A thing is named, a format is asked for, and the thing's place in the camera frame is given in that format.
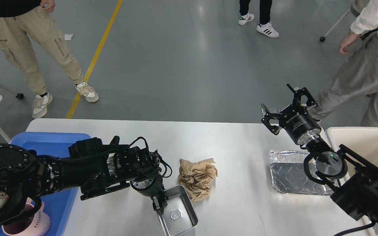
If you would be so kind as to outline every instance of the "khaki pants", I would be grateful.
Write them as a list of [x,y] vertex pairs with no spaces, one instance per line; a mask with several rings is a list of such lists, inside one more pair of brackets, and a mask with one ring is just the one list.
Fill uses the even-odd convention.
[[41,7],[16,17],[0,17],[0,49],[6,59],[24,76],[27,87],[36,94],[46,93],[46,84],[39,69],[29,35],[62,67],[76,85],[84,75],[65,43],[54,19]]
[[334,112],[352,99],[371,94],[361,126],[378,127],[378,36],[363,42],[338,70],[333,80],[315,98],[317,107],[309,110],[316,120]]

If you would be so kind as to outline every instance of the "black shirt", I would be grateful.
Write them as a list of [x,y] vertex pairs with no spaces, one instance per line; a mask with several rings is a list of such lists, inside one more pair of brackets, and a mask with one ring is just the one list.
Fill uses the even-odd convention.
[[0,0],[0,17],[23,15],[40,5],[40,0]]

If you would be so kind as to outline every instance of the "gray pants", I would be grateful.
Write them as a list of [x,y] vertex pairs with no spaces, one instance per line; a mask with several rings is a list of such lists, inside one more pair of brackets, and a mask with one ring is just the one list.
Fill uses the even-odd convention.
[[361,126],[378,127],[378,36],[372,36],[342,65],[333,80],[315,98],[317,107],[309,114],[321,120],[338,106],[372,94]]

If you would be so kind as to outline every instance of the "white table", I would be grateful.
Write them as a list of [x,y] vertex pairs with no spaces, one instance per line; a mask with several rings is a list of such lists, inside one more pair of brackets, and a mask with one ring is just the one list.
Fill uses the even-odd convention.
[[[164,179],[166,188],[177,184],[179,158],[213,157],[219,176],[210,196],[193,203],[199,223],[183,236],[330,236],[362,225],[327,196],[279,194],[272,188],[269,150],[299,147],[284,131],[274,136],[262,124],[36,119],[26,131],[87,133],[105,144],[114,135],[122,144],[142,136],[174,170]],[[85,201],[79,196],[78,191],[65,236],[163,235],[151,200],[132,188]]]

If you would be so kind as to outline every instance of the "blue plastic tray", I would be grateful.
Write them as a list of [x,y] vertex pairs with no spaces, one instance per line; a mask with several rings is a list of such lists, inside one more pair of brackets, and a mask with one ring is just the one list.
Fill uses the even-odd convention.
[[[90,136],[85,133],[23,132],[13,137],[10,144],[21,146],[25,149],[33,149],[38,155],[69,157],[69,146],[76,141],[89,138]],[[51,218],[51,226],[45,235],[62,235],[77,190],[78,188],[72,188],[42,197],[42,201],[45,202],[44,212]],[[5,235],[2,230],[0,230],[0,235]]]

